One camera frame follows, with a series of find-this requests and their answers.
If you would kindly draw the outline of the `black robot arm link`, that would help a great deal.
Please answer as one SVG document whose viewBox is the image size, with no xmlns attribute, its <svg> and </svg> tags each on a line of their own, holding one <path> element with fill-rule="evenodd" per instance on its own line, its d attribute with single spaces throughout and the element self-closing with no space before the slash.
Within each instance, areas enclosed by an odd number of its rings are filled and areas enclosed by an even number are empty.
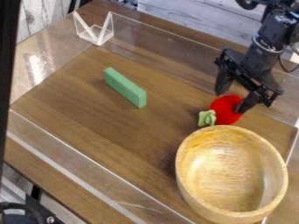
<svg viewBox="0 0 299 224">
<path fill-rule="evenodd" d="M 0 0 L 0 180 L 5 160 L 5 132 L 15 67 L 21 0 Z"/>
</svg>

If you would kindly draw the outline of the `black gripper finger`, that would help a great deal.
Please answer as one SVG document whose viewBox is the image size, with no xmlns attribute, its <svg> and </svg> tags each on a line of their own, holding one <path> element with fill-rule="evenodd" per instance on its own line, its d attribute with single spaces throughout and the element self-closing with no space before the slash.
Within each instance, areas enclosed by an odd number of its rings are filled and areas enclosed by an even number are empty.
<svg viewBox="0 0 299 224">
<path fill-rule="evenodd" d="M 259 92 L 250 92 L 247 97 L 235 107 L 235 112 L 238 114 L 244 114 L 250 109 L 252 109 L 260 103 L 260 94 Z"/>
<path fill-rule="evenodd" d="M 232 72 L 226 67 L 220 67 L 215 83 L 215 94 L 223 95 L 230 90 L 232 82 Z"/>
</svg>

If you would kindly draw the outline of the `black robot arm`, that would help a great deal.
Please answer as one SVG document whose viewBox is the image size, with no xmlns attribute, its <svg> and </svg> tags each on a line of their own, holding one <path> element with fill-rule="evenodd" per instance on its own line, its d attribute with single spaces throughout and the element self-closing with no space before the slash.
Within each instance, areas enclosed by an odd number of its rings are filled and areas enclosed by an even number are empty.
<svg viewBox="0 0 299 224">
<path fill-rule="evenodd" d="M 235 0 L 244 10 L 254 10 L 260 4 L 266 6 L 260 19 L 260 28 L 252 36 L 246 53 L 224 48 L 215 64 L 219 73 L 215 83 L 215 94 L 223 95 L 236 81 L 248 91 L 234 110 L 244 114 L 258 104 L 270 107 L 276 97 L 283 94 L 280 84 L 272 75 L 276 63 L 287 73 L 282 61 L 286 48 L 299 43 L 299 0 Z"/>
</svg>

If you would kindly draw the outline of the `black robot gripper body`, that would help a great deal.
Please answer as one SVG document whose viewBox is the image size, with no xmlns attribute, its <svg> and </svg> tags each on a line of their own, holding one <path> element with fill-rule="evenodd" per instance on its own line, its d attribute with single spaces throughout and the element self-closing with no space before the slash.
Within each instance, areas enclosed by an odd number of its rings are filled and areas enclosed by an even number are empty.
<svg viewBox="0 0 299 224">
<path fill-rule="evenodd" d="M 250 92 L 259 92 L 260 103 L 270 107 L 284 90 L 272 75 L 272 69 L 284 45 L 252 42 L 246 53 L 226 47 L 215 59 L 218 67 L 226 67 L 234 74 L 234 81 Z"/>
</svg>

